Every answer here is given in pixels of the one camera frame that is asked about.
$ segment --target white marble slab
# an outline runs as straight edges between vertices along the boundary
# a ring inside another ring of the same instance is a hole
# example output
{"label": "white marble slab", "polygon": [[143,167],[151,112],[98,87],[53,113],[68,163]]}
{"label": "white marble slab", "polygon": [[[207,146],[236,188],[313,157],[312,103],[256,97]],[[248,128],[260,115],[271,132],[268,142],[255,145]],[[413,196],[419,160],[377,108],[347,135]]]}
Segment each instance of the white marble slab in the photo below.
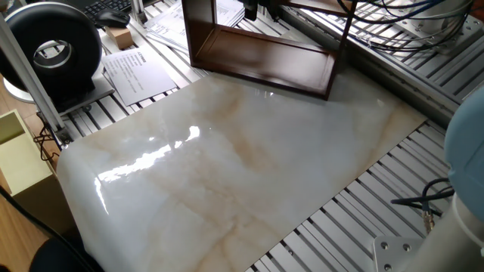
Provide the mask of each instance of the white marble slab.
{"label": "white marble slab", "polygon": [[351,69],[329,102],[212,74],[71,144],[57,173],[106,271],[245,271],[423,121]]}

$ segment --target metal bracket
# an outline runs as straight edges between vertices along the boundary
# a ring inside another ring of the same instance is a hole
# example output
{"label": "metal bracket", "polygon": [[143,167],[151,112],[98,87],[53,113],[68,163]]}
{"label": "metal bracket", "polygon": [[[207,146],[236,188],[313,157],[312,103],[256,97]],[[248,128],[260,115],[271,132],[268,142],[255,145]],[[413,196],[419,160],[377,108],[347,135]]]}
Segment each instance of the metal bracket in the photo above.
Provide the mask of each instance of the metal bracket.
{"label": "metal bracket", "polygon": [[[424,31],[420,31],[418,27],[415,27],[411,24],[411,20],[403,20],[398,23],[395,23],[395,26],[400,28],[401,30],[407,31],[412,33],[413,35],[417,36],[418,38],[426,38],[432,37],[431,39],[427,39],[427,42],[430,44],[437,43],[441,41],[448,33],[443,32],[438,35],[432,36]],[[451,40],[439,45],[436,48],[441,54],[451,54],[453,51],[463,51],[467,46],[471,45],[475,42],[482,34],[482,24],[479,20],[473,18],[472,16],[467,17],[466,22],[462,26],[462,30]]]}
{"label": "metal bracket", "polygon": [[57,138],[59,138],[63,145],[68,145],[73,142],[73,139],[70,137],[70,133],[67,128],[58,130],[55,135]]}
{"label": "metal bracket", "polygon": [[424,239],[379,236],[373,241],[377,272],[404,272]]}

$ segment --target computer mouse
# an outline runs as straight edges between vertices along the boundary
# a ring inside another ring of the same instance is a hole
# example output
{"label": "computer mouse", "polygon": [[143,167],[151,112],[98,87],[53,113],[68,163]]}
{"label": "computer mouse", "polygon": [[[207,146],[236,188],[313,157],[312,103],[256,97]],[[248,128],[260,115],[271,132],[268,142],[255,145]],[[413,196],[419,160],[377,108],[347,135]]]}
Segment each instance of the computer mouse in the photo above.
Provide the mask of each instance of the computer mouse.
{"label": "computer mouse", "polygon": [[95,22],[99,26],[125,28],[129,23],[129,15],[126,12],[105,9],[96,14]]}

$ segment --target brown wooden box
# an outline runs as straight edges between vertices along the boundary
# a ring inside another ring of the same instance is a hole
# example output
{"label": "brown wooden box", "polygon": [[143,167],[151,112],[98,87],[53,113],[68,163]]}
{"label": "brown wooden box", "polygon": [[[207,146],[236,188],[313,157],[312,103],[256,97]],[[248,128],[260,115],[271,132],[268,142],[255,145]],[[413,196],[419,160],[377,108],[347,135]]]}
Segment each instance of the brown wooden box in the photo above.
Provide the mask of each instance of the brown wooden box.
{"label": "brown wooden box", "polygon": [[337,0],[278,0],[279,5],[348,17],[338,51],[216,23],[216,0],[182,0],[191,65],[328,99],[356,4]]}

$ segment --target cardboard box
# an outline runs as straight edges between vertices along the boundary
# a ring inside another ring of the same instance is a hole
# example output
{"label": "cardboard box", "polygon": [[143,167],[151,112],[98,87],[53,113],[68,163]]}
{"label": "cardboard box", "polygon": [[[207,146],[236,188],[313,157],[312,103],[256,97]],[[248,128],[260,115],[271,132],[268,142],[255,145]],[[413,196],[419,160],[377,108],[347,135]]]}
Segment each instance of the cardboard box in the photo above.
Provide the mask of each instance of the cardboard box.
{"label": "cardboard box", "polygon": [[0,116],[0,185],[58,233],[76,226],[54,169],[16,110]]}
{"label": "cardboard box", "polygon": [[127,28],[105,27],[106,34],[113,40],[119,49],[126,49],[135,44],[131,32]]}

